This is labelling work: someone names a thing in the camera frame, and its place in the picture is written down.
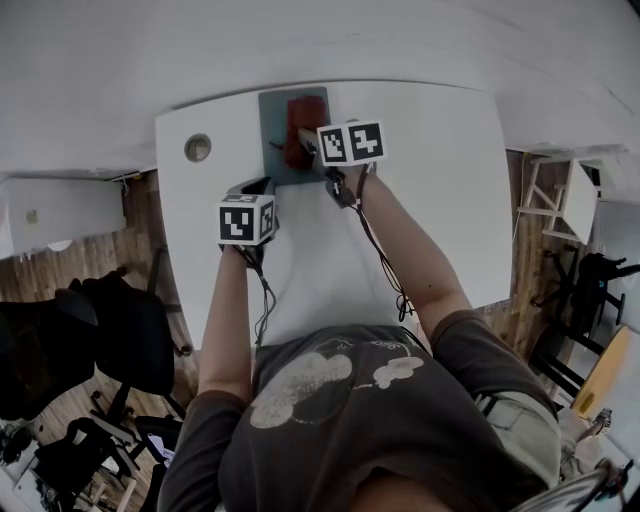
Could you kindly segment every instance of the person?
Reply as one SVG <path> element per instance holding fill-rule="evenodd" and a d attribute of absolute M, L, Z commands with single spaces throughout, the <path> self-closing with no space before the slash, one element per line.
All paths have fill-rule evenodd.
<path fill-rule="evenodd" d="M 246 262 L 226 246 L 159 511 L 498 511 L 558 482 L 536 377 L 382 180 L 361 194 L 433 356 L 398 326 L 329 327 L 260 348 L 252 378 Z"/>

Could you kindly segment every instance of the black wire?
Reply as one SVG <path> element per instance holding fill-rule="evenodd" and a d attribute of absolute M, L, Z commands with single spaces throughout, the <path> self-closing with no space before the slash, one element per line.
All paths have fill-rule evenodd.
<path fill-rule="evenodd" d="M 385 277 L 389 281 L 389 284 L 391 284 L 391 288 L 393 288 L 394 291 L 398 293 L 398 297 L 396 298 L 396 307 L 398 308 L 398 320 L 402 323 L 405 317 L 407 316 L 407 313 L 409 315 L 413 315 L 413 312 L 415 310 L 411 306 L 411 302 L 409 301 L 409 298 L 407 297 L 407 294 L 405 293 L 404 288 L 400 284 L 398 277 L 393 271 L 391 262 L 387 259 L 387 256 L 384 254 L 384 252 L 382 252 L 382 249 L 380 249 L 380 247 L 376 243 L 373 237 L 373 234 L 371 233 L 371 228 L 369 227 L 369 223 L 367 222 L 367 219 L 364 216 L 363 207 L 362 207 L 362 190 L 364 189 L 364 182 L 366 181 L 367 176 L 369 174 L 368 170 L 369 170 L 369 165 L 364 166 L 362 168 L 362 171 L 360 172 L 360 178 L 358 179 L 358 187 L 356 188 L 356 213 L 360 218 L 360 223 L 362 224 L 362 228 L 364 229 L 364 232 L 367 235 L 367 238 L 369 239 L 369 241 L 371 242 L 375 250 L 378 252 L 378 255 L 380 257 L 380 264 L 382 265 L 382 270 L 384 272 Z M 424 347 L 419 341 L 418 341 L 418 344 L 424 349 Z"/>
<path fill-rule="evenodd" d="M 276 307 L 276 303 L 278 301 L 276 299 L 275 293 L 273 293 L 273 290 L 269 286 L 269 282 L 264 277 L 264 273 L 262 271 L 262 267 L 260 266 L 260 264 L 253 258 L 253 256 L 251 256 L 250 253 L 248 253 L 244 249 L 241 249 L 236 245 L 234 245 L 233 247 L 246 260 L 247 267 L 253 269 L 255 273 L 258 274 L 258 278 L 260 279 L 260 283 L 262 284 L 262 290 L 264 293 L 263 295 L 264 311 L 262 313 L 262 316 L 258 319 L 258 321 L 253 326 L 253 331 L 256 335 L 256 352 L 257 352 L 257 350 L 262 346 L 262 338 L 264 337 L 264 333 L 267 330 L 267 326 L 269 323 L 269 315 Z M 272 300 L 271 307 L 269 307 L 269 296 L 271 296 L 271 300 Z"/>

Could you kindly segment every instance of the gray t-shirt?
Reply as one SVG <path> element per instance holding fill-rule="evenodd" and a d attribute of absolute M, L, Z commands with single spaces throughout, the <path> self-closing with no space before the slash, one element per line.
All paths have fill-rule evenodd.
<path fill-rule="evenodd" d="M 262 348 L 250 406 L 215 391 L 191 403 L 159 510 L 347 510 L 377 468 L 455 511 L 546 490 L 474 402 L 516 391 L 555 417 L 535 376 L 472 311 L 444 319 L 431 344 L 433 357 L 398 327 L 349 326 Z"/>

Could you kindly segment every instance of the white chair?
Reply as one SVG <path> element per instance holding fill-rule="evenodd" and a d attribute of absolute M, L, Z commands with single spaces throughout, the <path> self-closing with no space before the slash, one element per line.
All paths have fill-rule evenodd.
<path fill-rule="evenodd" d="M 586 245 L 589 242 L 591 226 L 596 212 L 598 191 L 580 165 L 579 160 L 575 158 L 567 159 L 570 162 L 567 182 L 555 185 L 556 197 L 555 200 L 551 199 L 536 185 L 536 180 L 541 165 L 558 163 L 558 161 L 558 159 L 553 158 L 540 158 L 533 161 L 533 174 L 529 188 L 527 189 L 525 201 L 518 208 L 518 212 L 548 216 L 547 227 L 542 230 L 544 235 L 565 238 Z M 549 208 L 532 208 L 531 201 L 534 194 L 540 197 Z M 573 234 L 554 230 L 555 222 L 558 218 L 567 223 Z"/>

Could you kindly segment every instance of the printed graphic on shirt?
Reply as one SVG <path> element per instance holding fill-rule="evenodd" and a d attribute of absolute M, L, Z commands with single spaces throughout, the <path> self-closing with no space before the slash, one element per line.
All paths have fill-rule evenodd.
<path fill-rule="evenodd" d="M 338 350 L 344 350 L 351 343 L 340 339 L 330 340 L 331 344 L 337 343 Z M 408 379 L 414 375 L 414 370 L 421 367 L 424 361 L 419 357 L 412 357 L 406 345 L 395 342 L 374 341 L 372 344 L 385 349 L 404 349 L 406 357 L 391 359 L 385 366 L 381 366 L 373 372 L 372 383 L 361 384 L 354 388 L 343 385 L 345 392 L 362 388 L 377 386 L 380 389 L 388 389 L 392 381 L 396 379 Z M 326 347 L 327 342 L 314 350 Z M 272 428 L 284 425 L 289 420 L 303 424 L 314 424 L 322 421 L 314 418 L 306 420 L 295 415 L 295 406 L 312 397 L 329 383 L 339 383 L 351 376 L 353 364 L 344 354 L 336 354 L 326 358 L 318 352 L 303 354 L 282 368 L 276 376 L 269 381 L 262 392 L 256 397 L 251 406 L 253 411 L 250 423 L 255 428 Z M 331 416 L 327 411 L 321 411 L 322 416 Z"/>

